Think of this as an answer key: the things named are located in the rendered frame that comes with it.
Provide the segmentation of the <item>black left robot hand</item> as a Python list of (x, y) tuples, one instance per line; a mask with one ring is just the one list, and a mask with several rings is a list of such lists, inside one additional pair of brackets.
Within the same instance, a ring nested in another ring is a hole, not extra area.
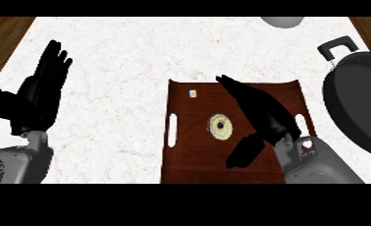
[(0, 89), (0, 119), (11, 121), (11, 134), (47, 131), (56, 119), (61, 91), (72, 59), (52, 40), (36, 72), (22, 82), (18, 93)]

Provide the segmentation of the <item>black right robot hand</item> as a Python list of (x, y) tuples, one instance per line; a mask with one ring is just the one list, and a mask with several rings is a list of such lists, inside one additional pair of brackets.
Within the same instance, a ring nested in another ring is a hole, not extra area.
[(296, 119), (280, 101), (261, 89), (243, 84), (225, 75), (217, 77), (234, 98), (255, 133), (240, 139), (227, 159), (227, 168), (245, 168), (253, 162), (268, 142), (276, 149), (280, 165), (289, 163), (283, 155), (295, 147), (301, 137)]

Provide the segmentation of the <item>cream cupcake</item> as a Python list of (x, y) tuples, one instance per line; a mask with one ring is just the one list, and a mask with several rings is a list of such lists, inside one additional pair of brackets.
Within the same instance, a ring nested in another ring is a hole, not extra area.
[(220, 141), (225, 141), (231, 137), (233, 122), (225, 114), (215, 114), (209, 118), (209, 132)]

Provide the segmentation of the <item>brown wooden tray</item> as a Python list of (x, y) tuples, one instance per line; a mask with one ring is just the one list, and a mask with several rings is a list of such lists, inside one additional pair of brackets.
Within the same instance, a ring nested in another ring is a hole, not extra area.
[[(198, 90), (190, 98), (189, 90)], [(227, 168), (227, 159), (240, 139), (255, 130), (236, 100), (218, 83), (168, 83), (167, 113), (177, 116), (175, 144), (162, 151), (161, 182), (164, 184), (281, 184), (284, 173), (274, 148), (267, 145), (251, 165)], [(209, 132), (209, 118), (225, 114), (233, 133), (225, 141)]]

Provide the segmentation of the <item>dark grey pot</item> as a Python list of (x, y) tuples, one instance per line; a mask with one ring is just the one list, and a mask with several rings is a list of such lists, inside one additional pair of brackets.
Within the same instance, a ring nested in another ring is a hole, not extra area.
[(354, 143), (371, 153), (371, 52), (358, 52), (346, 35), (318, 47), (331, 61), (331, 49), (346, 46), (345, 56), (324, 77), (324, 106), (333, 122)]

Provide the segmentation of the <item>grey round object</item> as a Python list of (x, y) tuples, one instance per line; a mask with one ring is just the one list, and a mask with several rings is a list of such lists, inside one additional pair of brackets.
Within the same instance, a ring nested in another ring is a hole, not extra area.
[(262, 21), (276, 28), (295, 28), (304, 17), (262, 17)]

